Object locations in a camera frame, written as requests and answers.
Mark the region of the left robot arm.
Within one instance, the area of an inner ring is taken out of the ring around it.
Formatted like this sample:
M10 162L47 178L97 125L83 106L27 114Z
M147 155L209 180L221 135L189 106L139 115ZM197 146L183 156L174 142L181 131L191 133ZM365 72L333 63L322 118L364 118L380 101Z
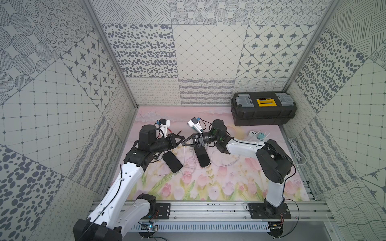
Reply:
M153 217L156 198L141 194L134 204L122 212L131 190L143 176L155 154L166 154L178 147L184 136L170 133L155 125L144 125L131 150L126 154L120 174L99 203L85 219L79 219L73 227L77 241L121 241L128 231L142 218Z

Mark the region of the black smartphone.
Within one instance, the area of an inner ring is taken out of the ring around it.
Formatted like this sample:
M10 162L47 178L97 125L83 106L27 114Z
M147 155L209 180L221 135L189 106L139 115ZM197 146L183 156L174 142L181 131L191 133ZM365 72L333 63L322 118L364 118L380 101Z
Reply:
M194 147L194 152L201 168L205 168L210 165L211 160L208 156L205 146Z
M179 170L183 168L182 163L172 151L165 152L162 156L162 159L167 164L173 174L176 174Z

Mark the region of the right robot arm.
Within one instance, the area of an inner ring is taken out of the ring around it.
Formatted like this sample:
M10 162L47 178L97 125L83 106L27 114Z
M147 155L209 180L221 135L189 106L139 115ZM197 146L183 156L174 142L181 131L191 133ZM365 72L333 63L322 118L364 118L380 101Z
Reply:
M284 203L286 177L294 164L275 140L269 139L258 143L236 139L227 132L224 122L216 119L210 125L208 132L199 131L182 141L183 146L193 148L204 147L209 143L214 143L221 153L257 159L268 179L264 202L272 208L278 208Z

